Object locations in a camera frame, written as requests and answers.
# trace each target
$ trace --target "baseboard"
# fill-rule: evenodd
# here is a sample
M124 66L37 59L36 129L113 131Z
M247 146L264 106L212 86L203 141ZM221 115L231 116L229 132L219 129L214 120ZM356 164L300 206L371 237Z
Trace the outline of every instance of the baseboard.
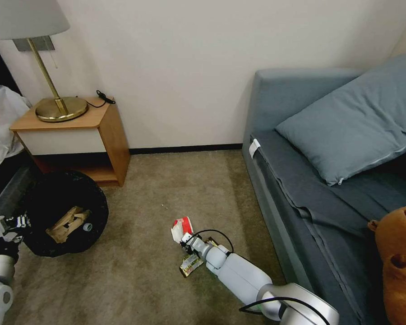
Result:
M131 154L181 153L181 152L193 152L193 151L238 150L241 148L242 148L242 144L210 144L210 145L203 145L203 146L136 148L136 149L129 149L129 152Z

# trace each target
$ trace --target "power cord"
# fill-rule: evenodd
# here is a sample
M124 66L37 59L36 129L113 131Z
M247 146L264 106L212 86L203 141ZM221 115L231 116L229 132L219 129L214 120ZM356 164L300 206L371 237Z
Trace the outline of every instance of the power cord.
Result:
M93 106L94 108L100 108L100 107L104 106L106 103L109 103L109 104L116 104L116 101L114 101L114 100L112 100L112 99L109 99L102 91L97 90L97 91L96 91L96 94L98 94L98 97L101 98L101 99L103 99L104 102L103 102L101 105L99 105L99 106L95 106L95 105L93 105L92 103L86 101L87 104L89 104L90 106Z
M256 302L250 303L250 304L248 304L246 306L243 306L243 307L239 308L239 311L246 312L246 313L249 313L249 314L254 314L254 315L262 315L263 313L260 312L260 311L251 311L251 310L248 310L248 309L251 308L251 307L254 307L255 305L260 305L260 304L265 303L265 302L280 301L280 300L300 303L301 305L304 305L305 307L307 307L307 308L311 309L312 311L314 311L325 322L326 325L331 325L331 324L329 324L328 320L316 308L314 308L312 305L310 305L310 304L308 304L308 303L306 303L306 302L304 302L302 300L299 300L299 299L296 299L296 298L290 298L290 297L273 297L273 298L258 300Z
M185 245L188 244L191 239L193 239L193 238L196 237L198 234L201 234L201 233L203 233L203 232L217 232L217 233L221 234L221 235L222 235L224 238L226 238L227 241L229 242L230 248L231 248L231 252L232 252L232 253L234 252L233 244L231 243L229 237L227 237L227 235L224 234L223 232L221 232L221 231L219 231L219 230L216 230L216 229L205 229L205 230L200 230L199 232L196 232L194 235L192 235L192 236L186 241Z

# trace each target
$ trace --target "sofa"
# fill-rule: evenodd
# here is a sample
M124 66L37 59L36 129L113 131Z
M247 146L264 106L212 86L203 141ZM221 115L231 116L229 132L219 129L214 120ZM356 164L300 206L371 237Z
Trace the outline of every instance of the sofa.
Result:
M382 262L367 222L406 206L406 154L328 186L275 127L362 73L258 71L243 141L246 167L287 282L330 303L341 325L388 323ZM260 148L251 157L254 139Z

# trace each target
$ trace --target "lamp shade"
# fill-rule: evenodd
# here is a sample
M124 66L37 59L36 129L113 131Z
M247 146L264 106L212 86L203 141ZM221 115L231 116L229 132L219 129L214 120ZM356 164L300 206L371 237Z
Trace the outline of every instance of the lamp shade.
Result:
M69 29L56 0L0 0L0 39L53 35Z

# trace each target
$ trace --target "nightstand shelf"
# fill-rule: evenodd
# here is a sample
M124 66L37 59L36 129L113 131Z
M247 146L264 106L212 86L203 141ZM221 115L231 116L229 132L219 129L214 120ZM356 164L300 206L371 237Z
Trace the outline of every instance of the nightstand shelf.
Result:
M97 97L87 100L103 103ZM130 155L116 105L90 107L83 116L60 123L38 120L34 109L10 129L43 173L77 170L101 186L123 185Z

